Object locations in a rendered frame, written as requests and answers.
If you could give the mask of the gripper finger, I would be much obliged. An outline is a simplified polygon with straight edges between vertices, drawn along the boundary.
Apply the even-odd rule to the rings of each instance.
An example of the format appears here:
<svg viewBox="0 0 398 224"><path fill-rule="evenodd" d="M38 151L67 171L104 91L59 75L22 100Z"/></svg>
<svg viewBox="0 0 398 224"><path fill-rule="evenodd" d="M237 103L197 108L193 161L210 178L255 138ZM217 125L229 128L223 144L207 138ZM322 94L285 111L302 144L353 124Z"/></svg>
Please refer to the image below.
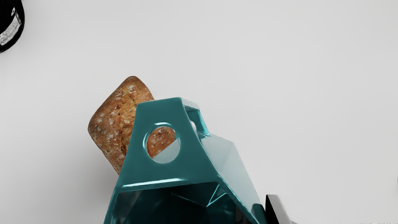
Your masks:
<svg viewBox="0 0 398 224"><path fill-rule="evenodd" d="M265 216L268 224L296 224L289 218L280 198L275 194L266 196Z"/></svg>

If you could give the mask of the teal faceted mug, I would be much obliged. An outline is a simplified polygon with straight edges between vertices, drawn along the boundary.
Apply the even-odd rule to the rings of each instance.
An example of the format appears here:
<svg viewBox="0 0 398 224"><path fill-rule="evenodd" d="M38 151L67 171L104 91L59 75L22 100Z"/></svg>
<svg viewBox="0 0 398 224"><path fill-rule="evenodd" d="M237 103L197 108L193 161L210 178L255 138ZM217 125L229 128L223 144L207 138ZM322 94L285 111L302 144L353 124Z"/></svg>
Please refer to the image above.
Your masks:
<svg viewBox="0 0 398 224"><path fill-rule="evenodd" d="M237 223L267 219L233 142L186 99L139 103L104 224Z"/></svg>

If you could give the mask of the brown crusty bread loaf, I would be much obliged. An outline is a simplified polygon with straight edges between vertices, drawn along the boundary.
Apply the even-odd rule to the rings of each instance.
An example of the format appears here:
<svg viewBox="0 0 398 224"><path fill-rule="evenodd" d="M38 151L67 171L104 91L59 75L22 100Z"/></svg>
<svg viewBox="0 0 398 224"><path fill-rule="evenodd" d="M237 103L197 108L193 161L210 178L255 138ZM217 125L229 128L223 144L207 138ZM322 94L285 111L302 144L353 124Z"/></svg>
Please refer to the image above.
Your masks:
<svg viewBox="0 0 398 224"><path fill-rule="evenodd" d="M137 105L154 100L148 87L136 76L126 78L91 117L88 133L120 173L130 143Z"/></svg>

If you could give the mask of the black bottle with silver label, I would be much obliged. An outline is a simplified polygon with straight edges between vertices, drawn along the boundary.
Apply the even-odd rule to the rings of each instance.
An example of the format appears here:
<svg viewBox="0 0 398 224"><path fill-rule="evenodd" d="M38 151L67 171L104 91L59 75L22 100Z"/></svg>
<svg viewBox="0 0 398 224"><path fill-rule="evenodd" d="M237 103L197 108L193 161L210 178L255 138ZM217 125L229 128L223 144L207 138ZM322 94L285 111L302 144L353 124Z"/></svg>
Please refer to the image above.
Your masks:
<svg viewBox="0 0 398 224"><path fill-rule="evenodd" d="M0 0L0 53L12 47L25 25L22 0Z"/></svg>

